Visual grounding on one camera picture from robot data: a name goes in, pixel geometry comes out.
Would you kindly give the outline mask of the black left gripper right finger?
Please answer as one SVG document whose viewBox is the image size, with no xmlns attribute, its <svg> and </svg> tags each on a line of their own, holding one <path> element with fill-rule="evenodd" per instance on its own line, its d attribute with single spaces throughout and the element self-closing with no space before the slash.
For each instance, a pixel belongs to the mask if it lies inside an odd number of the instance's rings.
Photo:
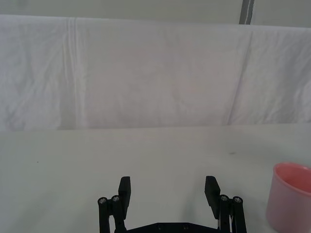
<svg viewBox="0 0 311 233">
<path fill-rule="evenodd" d="M 227 195 L 222 195 L 214 176 L 206 176 L 205 195 L 214 218 L 218 220 L 219 233 L 247 232 L 241 197 L 229 198 Z"/>
</svg>

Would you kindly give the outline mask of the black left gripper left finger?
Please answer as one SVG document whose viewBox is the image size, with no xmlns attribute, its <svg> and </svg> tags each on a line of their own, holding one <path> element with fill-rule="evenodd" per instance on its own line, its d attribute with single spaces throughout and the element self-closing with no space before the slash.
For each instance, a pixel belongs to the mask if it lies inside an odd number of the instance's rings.
<svg viewBox="0 0 311 233">
<path fill-rule="evenodd" d="M 109 218 L 112 216 L 115 222 L 115 233 L 126 233 L 124 220 L 126 219 L 127 210 L 131 196 L 130 177 L 121 178 L 118 194 L 111 199 L 101 197 L 98 199 L 99 207 L 99 232 L 109 233 L 110 224 Z"/>
</svg>

